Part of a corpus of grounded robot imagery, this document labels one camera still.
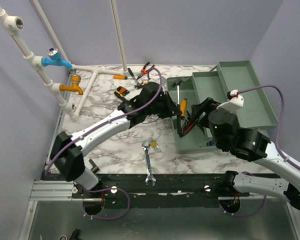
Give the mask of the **yellow handle tool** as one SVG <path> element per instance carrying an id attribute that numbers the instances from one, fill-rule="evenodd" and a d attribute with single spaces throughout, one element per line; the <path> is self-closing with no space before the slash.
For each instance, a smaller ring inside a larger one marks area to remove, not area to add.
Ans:
<path id="1" fill-rule="evenodd" d="M 186 116 L 187 99 L 184 98 L 180 104 L 181 118 L 184 119 Z"/>

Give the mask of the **claw hammer black handle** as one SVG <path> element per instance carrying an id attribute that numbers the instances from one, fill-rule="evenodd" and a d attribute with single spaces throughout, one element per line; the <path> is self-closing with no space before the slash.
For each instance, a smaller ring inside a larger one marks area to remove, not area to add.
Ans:
<path id="1" fill-rule="evenodd" d="M 181 128 L 184 125 L 185 120 L 186 120 L 186 117 L 184 119 L 181 118 L 182 112 L 180 110 L 180 106 L 181 106 L 181 103 L 182 103 L 182 100 L 181 100 L 181 84 L 183 82 L 184 82 L 183 80 L 179 79 L 179 80 L 175 81 L 172 84 L 173 88 L 176 87 L 176 92 L 177 92 L 176 107 L 180 111 L 180 114 L 177 115 L 177 117 L 176 117 L 176 129 L 177 129 L 177 134 L 179 135 L 179 137 L 180 137 L 180 134 L 181 134 Z"/>

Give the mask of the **red black utility knife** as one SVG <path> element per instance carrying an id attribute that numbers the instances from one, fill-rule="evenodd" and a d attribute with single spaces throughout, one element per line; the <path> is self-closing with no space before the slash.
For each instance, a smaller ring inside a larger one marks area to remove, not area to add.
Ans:
<path id="1" fill-rule="evenodd" d="M 181 127 L 180 137 L 187 135 L 196 124 L 197 124 L 196 120 L 185 122 L 184 125 Z"/>

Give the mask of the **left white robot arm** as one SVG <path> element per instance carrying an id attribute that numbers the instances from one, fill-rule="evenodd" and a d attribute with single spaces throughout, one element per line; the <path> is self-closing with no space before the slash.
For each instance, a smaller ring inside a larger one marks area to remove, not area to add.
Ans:
<path id="1" fill-rule="evenodd" d="M 75 182 L 91 198 L 101 191 L 100 180 L 84 163 L 84 157 L 114 135 L 142 123 L 148 116 L 161 119 L 181 115 L 168 92 L 150 82 L 130 100 L 123 100 L 109 116 L 81 131 L 60 132 L 50 152 L 50 160 L 68 182 Z"/>

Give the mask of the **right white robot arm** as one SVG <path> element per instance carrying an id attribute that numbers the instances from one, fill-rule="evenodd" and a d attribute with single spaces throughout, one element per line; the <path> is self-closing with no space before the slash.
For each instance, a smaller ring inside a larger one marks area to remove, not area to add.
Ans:
<path id="1" fill-rule="evenodd" d="M 243 105 L 242 95 L 223 103 L 208 97 L 202 103 L 191 106 L 191 119 L 210 129 L 218 149 L 261 165 L 279 177 L 263 178 L 227 171 L 225 180 L 220 183 L 220 191 L 226 196 L 235 192 L 268 195 L 300 210 L 300 162 L 281 156 L 275 143 L 258 130 L 241 127 L 234 112 Z"/>

